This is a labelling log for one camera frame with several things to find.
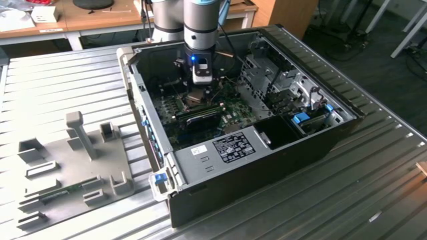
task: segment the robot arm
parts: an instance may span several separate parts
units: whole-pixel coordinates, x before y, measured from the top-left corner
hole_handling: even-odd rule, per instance
[[[194,85],[210,84],[217,27],[225,21],[230,0],[152,0],[152,3],[153,40],[178,40],[182,37],[192,82]]]

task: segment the circuit board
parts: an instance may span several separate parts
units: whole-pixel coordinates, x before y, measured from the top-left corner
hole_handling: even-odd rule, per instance
[[[213,90],[213,92],[218,92],[214,96],[214,101],[204,103],[190,102],[188,104],[185,93],[162,96],[152,100],[168,140],[174,150],[232,133],[257,121],[250,108],[238,98],[230,84],[225,83],[217,88],[220,89]],[[180,126],[177,121],[180,115],[185,115],[182,119],[189,119],[205,114],[220,115],[218,124],[214,127],[188,131]]]

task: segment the white box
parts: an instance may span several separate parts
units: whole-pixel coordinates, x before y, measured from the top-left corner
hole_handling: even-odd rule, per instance
[[[34,23],[55,23],[58,21],[55,6],[34,6],[30,18]]]

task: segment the white sticker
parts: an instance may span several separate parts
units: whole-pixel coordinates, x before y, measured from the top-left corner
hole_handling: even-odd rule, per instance
[[[206,149],[205,145],[197,146],[197,147],[190,149],[190,152],[192,152],[193,156],[196,156],[197,154],[201,154],[201,153],[204,153],[206,151],[208,151],[208,149]]]
[[[63,31],[62,28],[54,28],[54,29],[39,30],[39,33],[51,33],[51,32],[61,32],[61,31]]]
[[[377,211],[373,216],[368,219],[368,222],[373,222],[373,220],[381,215],[382,211]]]

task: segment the aluminum slotted table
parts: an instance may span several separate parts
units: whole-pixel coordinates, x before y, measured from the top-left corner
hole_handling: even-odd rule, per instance
[[[174,229],[166,205],[153,200],[148,185],[150,167],[114,55],[120,46],[10,60],[1,73],[0,114],[13,116],[14,111],[45,104],[43,112],[51,115],[79,108],[91,116],[93,126],[112,121],[120,126],[136,184],[134,195],[39,230],[27,239],[425,238],[427,184],[416,168],[416,162],[427,158],[425,138],[294,37],[274,26],[266,30],[366,113],[365,120],[322,160]],[[0,128],[11,123],[1,122]],[[42,127],[42,141],[63,137],[65,131],[49,132],[47,122],[43,126],[27,124],[34,131]],[[25,234],[14,227],[11,214],[17,162],[6,156],[11,141],[21,137],[14,131],[0,134],[2,239]]]

